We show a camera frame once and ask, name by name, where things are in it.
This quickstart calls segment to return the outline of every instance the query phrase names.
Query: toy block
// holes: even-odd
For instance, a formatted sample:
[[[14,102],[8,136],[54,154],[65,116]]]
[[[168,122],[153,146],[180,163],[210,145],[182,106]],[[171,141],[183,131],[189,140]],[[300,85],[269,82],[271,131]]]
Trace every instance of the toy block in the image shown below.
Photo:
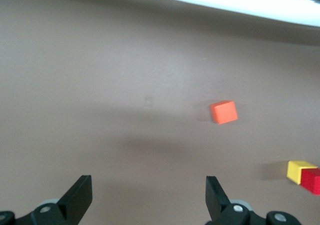
[[[314,195],[320,195],[320,169],[302,169],[300,185]]]
[[[301,183],[301,172],[303,169],[316,169],[317,166],[307,162],[307,161],[296,161],[291,160],[288,162],[288,169],[286,172],[286,177],[292,180],[296,184]]]
[[[225,124],[238,119],[234,101],[220,101],[210,105],[213,121]]]

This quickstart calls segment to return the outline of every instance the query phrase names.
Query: screw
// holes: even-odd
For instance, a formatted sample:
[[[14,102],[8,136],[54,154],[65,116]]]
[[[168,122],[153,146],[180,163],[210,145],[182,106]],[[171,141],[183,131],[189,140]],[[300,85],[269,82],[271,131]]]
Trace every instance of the screw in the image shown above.
[[[43,208],[40,209],[40,213],[46,213],[51,209],[49,206],[44,206]]]
[[[237,213],[242,213],[244,211],[244,208],[240,205],[234,205],[233,210]]]
[[[281,213],[276,213],[276,214],[274,215],[274,218],[275,218],[276,220],[278,220],[279,222],[286,222],[286,221],[287,221],[286,217],[283,216]]]

